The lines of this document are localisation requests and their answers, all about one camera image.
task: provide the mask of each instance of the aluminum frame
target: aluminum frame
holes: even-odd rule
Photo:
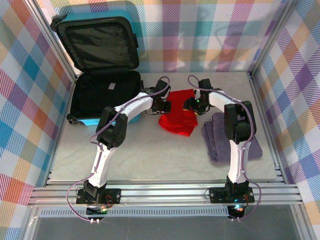
[[[76,73],[73,67],[70,65],[64,51],[62,50],[57,39],[50,30],[50,25],[44,17],[40,7],[35,0],[25,0],[26,5],[30,9],[32,15],[40,26],[40,29],[44,33],[44,36],[52,47],[57,58],[62,63],[63,68],[66,70],[68,76],[73,81],[76,80]],[[279,154],[276,150],[276,145],[273,138],[271,137],[271,130],[268,124],[266,115],[264,113],[264,108],[262,105],[262,100],[258,94],[258,88],[255,84],[254,76],[257,74],[258,70],[264,63],[268,53],[270,52],[273,44],[277,40],[283,26],[287,22],[290,14],[294,10],[297,0],[290,0],[285,9],[282,12],[281,18],[277,22],[277,27],[272,32],[267,45],[263,48],[259,59],[252,71],[251,75],[248,74],[248,79],[250,81],[251,90],[255,97],[255,101],[258,106],[259,115],[263,122],[264,132],[267,136],[267,140],[272,151],[273,162],[275,166],[275,171],[277,173],[277,178],[275,181],[270,182],[259,182],[262,187],[262,205],[273,205],[273,204],[285,204],[291,205],[292,214],[295,219],[298,232],[301,239],[316,239],[313,229],[311,227],[310,221],[307,217],[306,210],[303,206],[303,201],[300,196],[299,190],[296,185],[286,184],[288,183],[288,178],[285,175],[284,167],[280,161]],[[31,196],[31,200],[23,221],[24,225],[21,228],[19,239],[30,239],[35,233],[36,225],[43,208],[57,208],[57,207],[67,207],[66,205],[66,192],[70,186],[69,181],[50,181],[50,173],[48,172],[48,179],[45,179],[43,185],[46,187],[35,188]],[[205,191],[210,187],[222,187],[223,182],[219,181],[109,181],[108,188],[121,188],[122,189],[122,205],[119,207],[175,207],[184,206],[189,208],[191,206],[221,206],[221,204],[211,204],[208,199],[204,197]],[[253,192],[257,194],[256,186],[253,187]],[[72,204],[75,203],[75,189],[71,191],[71,195],[74,196],[71,201]]]
[[[313,232],[313,229],[310,225],[308,218],[305,218],[305,209],[301,204],[292,204],[290,205],[293,212],[293,219],[295,221],[295,225],[297,227],[298,234],[301,240],[316,240],[316,236]],[[150,212],[163,211],[166,210],[165,217],[174,216],[176,217],[179,214],[178,211],[181,212],[189,212],[190,217],[192,216],[221,216],[226,217],[225,214],[226,208],[223,206],[210,206],[202,205],[202,206],[180,206],[180,207],[115,207],[113,208],[113,214],[109,217],[134,217],[131,216],[130,212],[139,212],[139,216],[143,217],[155,217],[150,214]],[[83,207],[75,207],[75,210],[78,213],[84,213],[85,209]],[[37,223],[40,218],[55,218],[55,217],[67,217],[67,218],[75,218],[75,215],[71,215],[71,211],[68,209],[66,205],[50,205],[49,207],[42,205],[37,205],[36,207],[28,208],[27,214],[24,217],[24,222],[27,223],[24,227],[21,228],[20,235],[18,240],[32,240],[36,231]]]
[[[67,107],[66,107],[65,110],[64,110],[63,120],[62,120],[62,123],[61,123],[61,128],[60,128],[60,131],[59,131],[58,134],[57,134],[57,140],[56,140],[56,142],[55,142],[55,144],[54,144],[54,146],[53,146],[53,152],[52,152],[52,155],[51,155],[51,157],[50,157],[50,159],[49,159],[48,167],[47,167],[47,169],[46,169],[46,171],[45,171],[45,175],[44,175],[45,177],[44,177],[44,179],[43,179],[43,181],[42,181],[42,183],[41,183],[41,186],[42,186],[42,187],[45,187],[45,186],[47,185],[48,180],[50,179],[50,175],[51,175],[51,172],[52,172],[52,168],[53,168],[54,163],[55,163],[56,151],[57,151],[57,149],[58,149],[58,147],[59,147],[59,144],[60,144],[60,141],[61,141],[61,138],[62,138],[62,132],[63,132],[62,130],[64,129],[65,124],[68,123],[68,121],[66,121],[66,119],[67,119],[67,112],[68,112],[68,106],[69,106],[69,104],[70,104],[70,101],[72,101],[73,92],[74,92],[74,90],[75,90],[74,86],[75,86],[75,83],[73,83],[73,84],[71,85],[70,96],[69,96],[68,102],[67,102],[67,104],[66,104]]]
[[[265,63],[268,54],[270,53],[272,47],[274,46],[275,42],[278,40],[278,37],[284,28],[285,24],[287,23],[289,17],[291,16],[292,12],[295,10],[296,5],[298,4],[299,0],[287,0],[288,3],[286,4],[285,8],[283,9],[282,13],[280,14],[281,17],[275,23],[275,28],[272,30],[270,36],[268,37],[268,41],[266,45],[263,47],[259,57],[256,61],[251,74],[256,76],[259,69]]]

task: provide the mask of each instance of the wire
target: wire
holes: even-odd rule
[[[114,118],[111,119],[111,120],[107,123],[107,125],[105,125],[103,128],[101,128],[98,132],[96,132],[96,133],[89,139],[89,142],[90,142],[91,144],[97,145],[97,146],[99,147],[99,149],[100,149],[100,153],[99,153],[99,156],[98,156],[98,160],[97,160],[97,162],[96,162],[96,166],[94,167],[94,170],[93,170],[93,172],[91,173],[90,176],[88,176],[88,177],[86,177],[86,178],[84,178],[84,179],[81,179],[81,180],[76,181],[76,182],[75,182],[74,184],[72,184],[72,185],[69,187],[69,189],[66,191],[66,203],[68,204],[68,206],[69,206],[69,208],[71,209],[71,211],[72,211],[78,218],[80,218],[80,219],[82,219],[82,220],[84,220],[84,221],[87,221],[87,222],[98,223],[97,220],[93,220],[93,219],[90,219],[90,220],[89,220],[88,218],[85,218],[85,217],[81,216],[80,214],[78,214],[78,213],[76,212],[76,210],[71,206],[71,204],[70,204],[70,202],[69,202],[69,193],[70,193],[71,189],[72,189],[75,185],[80,184],[80,183],[83,183],[84,181],[89,180],[90,178],[92,178],[92,177],[97,173],[97,170],[98,170],[98,167],[99,167],[99,164],[100,164],[100,160],[101,160],[101,156],[102,156],[102,152],[103,152],[103,146],[102,146],[102,144],[93,141],[93,139],[96,138],[99,134],[101,134],[104,130],[106,130],[106,129],[117,119],[117,117],[120,115],[120,113],[121,113],[127,106],[129,106],[130,104],[132,104],[132,103],[134,103],[134,102],[136,102],[136,101],[139,101],[139,100],[141,100],[141,99],[144,99],[144,98],[150,98],[150,97],[156,96],[156,95],[158,95],[158,94],[163,93],[165,90],[167,90],[167,88],[169,88],[169,86],[170,86],[170,79],[169,79],[167,76],[162,76],[162,77],[160,77],[160,78],[158,79],[158,81],[161,80],[161,79],[167,79],[167,81],[168,81],[168,82],[167,82],[167,85],[165,86],[164,89],[162,89],[162,90],[160,90],[160,91],[158,91],[158,92],[155,92],[155,93],[151,93],[151,94],[148,94],[148,95],[144,95],[144,96],[142,96],[142,97],[136,97],[136,98],[128,101],[128,102],[127,102],[126,104],[124,104],[123,107],[115,114]]]
[[[245,200],[246,200],[246,208],[247,207],[249,207],[249,198],[248,198],[248,195],[247,194],[245,194],[245,195],[243,195],[244,196],[244,198],[245,198]]]
[[[205,190],[205,192],[204,192],[204,194],[203,194],[203,196],[206,198],[206,199],[210,199],[210,197],[207,197],[206,196],[206,192],[209,190],[210,188],[208,188],[207,190]]]
[[[257,209],[257,207],[259,206],[259,204],[260,204],[260,202],[261,202],[261,197],[262,197],[261,187],[260,187],[256,182],[250,180],[250,179],[247,177],[246,172],[245,172],[245,165],[244,165],[244,158],[245,158],[246,146],[247,146],[247,144],[248,144],[248,143],[253,139],[253,137],[254,137],[254,131],[255,131],[255,129],[254,129],[254,121],[253,121],[253,119],[252,119],[252,117],[251,117],[251,114],[250,114],[249,110],[247,109],[247,107],[246,107],[241,101],[236,100],[236,99],[232,98],[231,96],[229,96],[228,94],[225,94],[224,92],[221,92],[221,91],[217,91],[217,90],[213,90],[213,89],[199,88],[198,86],[196,86],[196,85],[194,85],[194,84],[191,83],[190,77],[195,78],[198,82],[199,82],[199,79],[198,79],[196,76],[194,76],[194,75],[189,75],[188,78],[187,78],[187,81],[188,81],[188,83],[189,83],[191,86],[193,86],[193,87],[196,88],[196,89],[199,89],[200,91],[207,91],[207,92],[212,92],[212,93],[220,94],[220,95],[226,97],[227,99],[229,99],[229,100],[231,100],[231,101],[239,104],[239,105],[244,109],[244,111],[246,112],[246,114],[247,114],[247,116],[248,116],[248,118],[249,118],[250,127],[251,127],[251,133],[250,133],[250,137],[247,139],[247,141],[244,142],[243,147],[242,147],[243,151],[241,151],[241,156],[240,156],[240,171],[242,171],[244,178],[245,178],[249,183],[257,186],[257,188],[258,188],[258,190],[259,190],[259,198],[258,198],[258,200],[257,200],[257,202],[256,202],[256,205],[255,205],[254,208],[252,209],[252,211],[249,212],[249,214],[247,214],[246,216],[242,217],[242,219],[246,219],[246,218],[248,218],[249,216],[251,216],[251,214],[253,214],[253,213],[255,212],[255,210]]]
[[[78,187],[76,190],[75,190],[75,194],[77,195],[77,196],[79,196],[79,197],[81,197],[80,195],[79,195],[79,189],[84,189],[83,187]]]
[[[163,100],[167,100],[170,93],[171,93],[171,87],[169,87],[169,90],[168,90],[168,92],[166,93],[166,96],[164,96],[162,99],[163,99]]]
[[[106,198],[106,203],[108,204],[109,208],[112,208],[112,206],[114,205],[114,201],[112,200],[112,197],[110,195],[105,196]]]

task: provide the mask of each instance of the black suitcase lining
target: black suitcase lining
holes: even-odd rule
[[[114,89],[109,89],[110,83],[115,83]],[[100,118],[105,107],[120,106],[140,91],[141,77],[134,70],[100,76],[84,73],[75,85],[70,113],[76,119]]]

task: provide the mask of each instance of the teal suitcase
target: teal suitcase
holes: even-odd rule
[[[127,12],[68,14],[53,18],[50,27],[82,72],[67,115],[70,124],[97,125],[105,107],[122,105],[143,89],[134,70],[139,46]]]

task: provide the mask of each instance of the mounting plate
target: mounting plate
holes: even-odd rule
[[[120,199],[121,199],[121,189],[119,188],[106,188],[101,191],[101,193],[104,197],[100,202],[95,202],[93,201],[87,193],[85,193],[85,190],[83,188],[79,189],[77,192],[77,198],[76,198],[76,204],[81,205],[81,204],[102,204],[102,205],[108,205],[109,204],[120,204]]]
[[[255,197],[252,187],[248,187],[246,194],[238,194],[229,198],[226,188],[224,187],[211,187],[209,188],[210,202],[212,204],[246,204],[254,203]]]

